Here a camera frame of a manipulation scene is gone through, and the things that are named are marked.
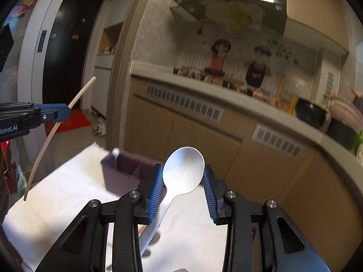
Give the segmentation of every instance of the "air vent grille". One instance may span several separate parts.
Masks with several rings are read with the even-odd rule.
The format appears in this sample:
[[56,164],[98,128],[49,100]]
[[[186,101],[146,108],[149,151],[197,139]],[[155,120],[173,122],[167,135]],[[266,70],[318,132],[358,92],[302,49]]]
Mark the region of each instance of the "air vent grille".
[[200,101],[198,99],[190,98],[189,96],[182,95],[179,92],[174,92],[172,90],[166,90],[165,88],[159,88],[155,86],[148,86],[147,93],[148,95],[155,96],[166,102],[171,102],[216,122],[220,122],[222,118],[222,108],[211,105],[204,101]]
[[252,140],[291,157],[299,156],[304,149],[304,147],[296,141],[261,125],[257,125]]
[[328,81],[326,82],[326,89],[325,89],[325,93],[327,95],[331,94],[331,90],[333,88],[333,80],[334,80],[334,75],[331,72],[329,72],[328,73]]

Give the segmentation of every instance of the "shelf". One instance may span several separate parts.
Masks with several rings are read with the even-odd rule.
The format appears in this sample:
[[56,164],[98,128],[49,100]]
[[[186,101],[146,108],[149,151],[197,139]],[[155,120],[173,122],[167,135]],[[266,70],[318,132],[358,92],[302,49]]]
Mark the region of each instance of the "shelf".
[[118,37],[119,37],[121,29],[122,29],[122,25],[123,25],[123,22],[115,24],[113,26],[109,26],[103,30],[103,34],[101,37],[101,42],[99,43],[97,55],[111,55],[111,54],[104,54],[103,51],[107,47],[114,48],[116,46]]

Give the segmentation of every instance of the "doorway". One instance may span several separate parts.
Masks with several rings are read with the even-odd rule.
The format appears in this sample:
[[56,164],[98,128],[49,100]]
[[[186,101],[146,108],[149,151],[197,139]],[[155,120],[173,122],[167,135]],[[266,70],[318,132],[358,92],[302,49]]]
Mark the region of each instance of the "doorway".
[[[63,0],[50,31],[43,71],[43,103],[68,104],[82,87],[83,66],[103,0]],[[80,109],[80,100],[74,109]]]

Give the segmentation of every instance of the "wooden stick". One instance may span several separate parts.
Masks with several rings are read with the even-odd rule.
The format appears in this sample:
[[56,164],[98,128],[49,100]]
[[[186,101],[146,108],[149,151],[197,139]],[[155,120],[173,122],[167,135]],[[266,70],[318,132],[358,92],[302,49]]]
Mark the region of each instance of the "wooden stick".
[[[70,104],[68,105],[69,108],[72,108],[76,102],[79,100],[79,98],[81,98],[81,96],[83,95],[84,92],[86,92],[86,90],[90,87],[90,85],[92,85],[92,83],[96,80],[96,77],[92,77],[92,79],[90,79],[88,81],[88,83],[85,84],[85,86],[78,92],[78,94],[75,96],[75,98],[73,98],[73,100],[70,102]],[[28,192],[30,190],[30,185],[33,181],[33,178],[34,178],[34,175],[35,175],[35,172],[39,166],[39,163],[40,163],[40,160],[42,159],[43,155],[44,155],[44,152],[45,150],[47,149],[51,139],[53,138],[56,130],[58,129],[58,127],[60,126],[61,122],[57,122],[53,129],[50,131],[50,134],[48,135],[47,139],[45,140],[38,156],[37,156],[37,159],[35,160],[35,163],[33,165],[33,168],[32,168],[32,171],[30,173],[30,177],[29,177],[29,180],[28,180],[28,184],[27,184],[27,188],[25,190],[25,194],[24,194],[24,201],[27,200],[27,196],[28,196]]]

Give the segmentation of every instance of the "range hood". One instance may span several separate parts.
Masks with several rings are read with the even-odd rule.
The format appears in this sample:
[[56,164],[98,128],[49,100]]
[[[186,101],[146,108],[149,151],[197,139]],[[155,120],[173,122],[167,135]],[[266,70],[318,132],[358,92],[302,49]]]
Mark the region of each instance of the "range hood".
[[174,0],[200,22],[237,31],[268,29],[283,35],[286,0]]

